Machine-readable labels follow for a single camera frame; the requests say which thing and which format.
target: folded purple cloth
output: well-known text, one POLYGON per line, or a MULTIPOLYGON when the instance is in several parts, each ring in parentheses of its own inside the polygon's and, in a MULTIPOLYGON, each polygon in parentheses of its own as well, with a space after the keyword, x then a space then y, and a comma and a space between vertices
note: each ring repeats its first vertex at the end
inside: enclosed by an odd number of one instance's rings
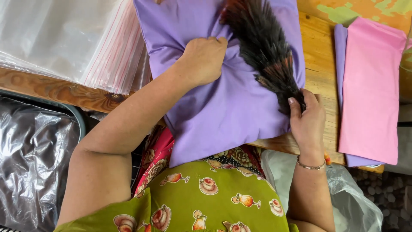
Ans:
MULTIPOLYGON (((294 76, 304 87, 305 65, 296 0, 270 0, 294 58, 294 76)), ((290 130, 277 97, 255 81, 252 68, 239 56, 239 41, 219 24, 222 0, 134 0, 150 55, 153 78, 168 69, 199 37, 229 41, 221 77, 189 91, 165 115, 175 138, 170 167, 201 159, 257 139, 290 130)))
MULTIPOLYGON (((340 114, 342 115, 343 106, 343 74, 345 70, 345 54, 346 54, 346 40, 348 38, 348 29, 342 24, 335 26, 335 52, 336 52, 336 74, 337 74, 337 93, 339 98, 340 114)), ((346 155, 346 164, 349 167, 365 166, 365 165, 377 165, 384 164, 382 162, 363 158, 360 156, 346 155)))

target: feather duster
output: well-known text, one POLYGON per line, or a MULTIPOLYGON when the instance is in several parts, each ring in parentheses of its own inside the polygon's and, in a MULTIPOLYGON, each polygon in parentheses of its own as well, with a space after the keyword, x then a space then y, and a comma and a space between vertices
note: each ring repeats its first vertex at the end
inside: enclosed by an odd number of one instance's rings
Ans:
POLYGON ((276 93, 279 111, 290 116, 288 98, 294 97, 302 112, 303 94, 293 78, 293 58, 285 33, 267 0, 226 0, 220 18, 240 41, 240 55, 259 74, 255 79, 276 93))

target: silver bracelet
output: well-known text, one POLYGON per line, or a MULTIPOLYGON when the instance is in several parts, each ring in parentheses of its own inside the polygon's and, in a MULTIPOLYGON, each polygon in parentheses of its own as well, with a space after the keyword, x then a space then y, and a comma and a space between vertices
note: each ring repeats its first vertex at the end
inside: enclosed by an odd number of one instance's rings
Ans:
POLYGON ((324 162, 321 166, 311 167, 311 166, 306 166, 306 165, 300 163, 300 162, 299 162, 299 155, 297 155, 297 158, 296 158, 296 159, 297 159, 297 163, 299 164, 299 166, 304 167, 304 168, 307 168, 307 169, 310 169, 310 170, 319 170, 319 169, 321 169, 321 168, 325 168, 325 167, 326 167, 326 160, 325 160, 325 162, 324 162))

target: folded pink cloth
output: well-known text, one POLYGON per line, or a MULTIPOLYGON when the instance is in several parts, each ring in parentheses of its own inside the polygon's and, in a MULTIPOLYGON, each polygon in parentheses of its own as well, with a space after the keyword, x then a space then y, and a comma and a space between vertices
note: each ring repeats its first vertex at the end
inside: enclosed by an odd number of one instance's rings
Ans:
POLYGON ((339 152, 396 165, 403 31, 358 17, 348 28, 339 152))

